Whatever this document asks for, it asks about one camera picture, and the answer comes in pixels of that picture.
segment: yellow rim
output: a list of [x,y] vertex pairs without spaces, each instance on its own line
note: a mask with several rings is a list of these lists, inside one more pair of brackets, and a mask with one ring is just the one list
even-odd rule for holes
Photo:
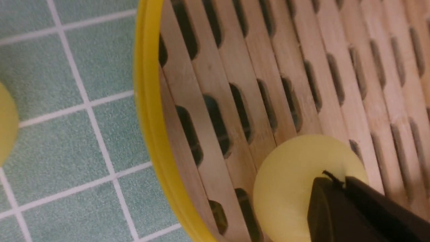
[[141,0],[137,12],[133,78],[139,124],[155,173],[179,222],[193,241],[216,242],[185,190],[164,124],[158,78],[162,6],[162,0]]

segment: black string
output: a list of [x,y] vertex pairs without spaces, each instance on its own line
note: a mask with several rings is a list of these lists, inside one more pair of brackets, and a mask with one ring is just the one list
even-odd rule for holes
[[344,182],[343,182],[343,181],[339,180],[339,179],[338,179],[337,177],[335,177],[332,173],[330,173],[330,172],[328,172],[328,171],[326,171],[326,170],[324,170],[322,173],[323,173],[324,175],[328,176],[328,177],[332,180],[332,182],[333,182],[333,186],[334,186],[334,187],[339,188],[339,189],[343,189],[343,185],[344,185]]

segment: black object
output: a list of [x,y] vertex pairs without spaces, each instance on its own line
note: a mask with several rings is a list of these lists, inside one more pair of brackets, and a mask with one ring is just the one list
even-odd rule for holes
[[430,223],[354,177],[313,181],[307,221],[312,242],[430,242]]

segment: wooden slat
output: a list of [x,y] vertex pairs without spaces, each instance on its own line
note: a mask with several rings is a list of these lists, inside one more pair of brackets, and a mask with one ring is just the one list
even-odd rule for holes
[[274,25],[271,36],[278,68],[283,78],[291,81],[292,92],[297,97],[301,117],[298,134],[322,133],[306,71],[303,66],[300,44],[285,0],[267,0]]
[[163,114],[172,148],[181,179],[197,212],[207,226],[216,228],[214,216],[206,198],[206,192],[200,179],[199,171],[194,163],[193,155],[187,142],[181,121],[176,112],[175,104],[170,95],[169,87],[160,70],[160,91],[163,104]]
[[404,0],[403,2],[409,24],[418,35],[424,65],[424,72],[421,74],[421,85],[425,94],[426,106],[430,109],[430,32],[424,17],[426,7],[423,0]]
[[211,1],[222,26],[219,53],[228,81],[239,89],[242,96],[251,128],[249,148],[258,169],[276,147],[275,140],[233,1]]
[[[191,60],[182,39],[179,25],[169,1],[165,1],[163,5],[161,35],[165,40],[168,53],[168,60],[164,66],[164,72],[166,74],[170,90],[172,91],[173,100],[176,105],[184,107],[189,112],[196,131],[196,136],[203,152],[203,160],[198,167],[198,171],[204,184],[207,197],[210,200],[220,203],[224,209],[228,220],[228,228],[225,232],[226,238],[231,241],[250,242],[251,239],[233,189],[233,184],[230,180],[227,166],[224,162],[224,157],[201,95]],[[207,73],[207,77],[212,81],[214,86],[217,86],[222,83],[220,81],[222,76],[219,76],[222,73],[222,68],[214,67],[213,69],[217,71]],[[231,99],[231,102],[233,102],[230,89],[228,86],[227,88],[227,91],[230,94],[229,98]],[[249,152],[243,152],[238,155],[247,156],[248,154]],[[248,157],[249,159],[245,161],[249,161],[249,167],[252,168],[248,173],[250,179],[249,183],[252,184],[255,175],[255,172],[253,171],[255,170],[253,170],[254,167],[250,155],[248,155]],[[193,160],[186,161],[188,162],[188,166],[192,166],[190,162],[194,163]]]
[[369,128],[374,137],[375,149],[378,153],[385,193],[398,204],[408,208],[384,95],[372,57],[369,35],[366,32],[366,26],[359,8],[358,0],[343,2],[340,13],[344,23],[344,31],[347,40],[355,50],[353,53],[355,65],[360,67],[357,71],[365,89],[363,103]]
[[429,204],[421,175],[418,156],[414,145],[409,117],[406,112],[400,79],[396,70],[396,62],[388,34],[388,23],[380,1],[363,0],[361,2],[363,16],[369,36],[379,49],[382,72],[385,76],[383,93],[391,124],[398,130],[400,141],[398,148],[406,189],[410,193],[411,209],[424,219],[428,219]]
[[405,98],[406,110],[409,114],[410,121],[416,126],[418,139],[415,142],[419,152],[419,158],[422,160],[424,172],[423,177],[428,196],[430,187],[428,177],[430,175],[430,123],[427,116],[425,98],[420,84],[415,53],[409,32],[409,25],[405,16],[405,9],[401,0],[385,0],[385,9],[387,10],[387,19],[390,25],[392,35],[397,39],[399,53],[402,65],[404,67],[405,84],[403,86],[403,95]]
[[276,127],[273,134],[280,145],[296,136],[296,128],[277,68],[270,38],[258,0],[241,0],[248,33],[245,36],[256,77],[264,83],[269,105],[274,113]]
[[321,39],[311,0],[291,0],[296,11],[293,18],[304,58],[312,65],[315,88],[321,100],[319,120],[323,133],[349,145],[335,86]]
[[369,185],[384,194],[378,161],[376,160],[366,112],[363,107],[360,90],[357,84],[348,44],[345,39],[342,22],[338,13],[338,7],[334,0],[320,1],[317,13],[321,35],[326,51],[331,54],[337,66],[340,89],[343,92],[341,105],[343,117],[348,131],[348,137],[355,142],[362,157]]

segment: bamboo steamer base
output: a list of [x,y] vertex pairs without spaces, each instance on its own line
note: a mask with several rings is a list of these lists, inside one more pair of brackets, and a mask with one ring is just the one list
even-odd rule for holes
[[255,176],[302,134],[351,146],[371,187],[430,219],[429,10],[425,0],[165,0],[166,130],[220,240],[270,241],[252,212]]

